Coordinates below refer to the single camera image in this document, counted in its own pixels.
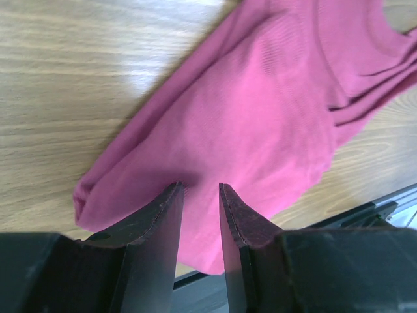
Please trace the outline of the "maroon red tank top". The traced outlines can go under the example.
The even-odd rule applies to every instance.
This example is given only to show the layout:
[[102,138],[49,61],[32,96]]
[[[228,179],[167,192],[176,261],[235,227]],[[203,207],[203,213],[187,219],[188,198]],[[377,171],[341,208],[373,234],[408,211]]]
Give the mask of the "maroon red tank top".
[[222,274],[220,183],[274,216],[415,83],[416,31],[381,1],[243,1],[81,178],[76,224],[101,231],[180,181],[178,260]]

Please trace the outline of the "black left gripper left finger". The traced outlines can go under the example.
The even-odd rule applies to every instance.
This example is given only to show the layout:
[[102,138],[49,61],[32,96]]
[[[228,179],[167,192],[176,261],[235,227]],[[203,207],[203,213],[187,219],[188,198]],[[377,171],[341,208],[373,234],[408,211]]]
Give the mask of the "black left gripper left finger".
[[2,233],[1,311],[169,312],[183,199],[173,183],[84,241]]

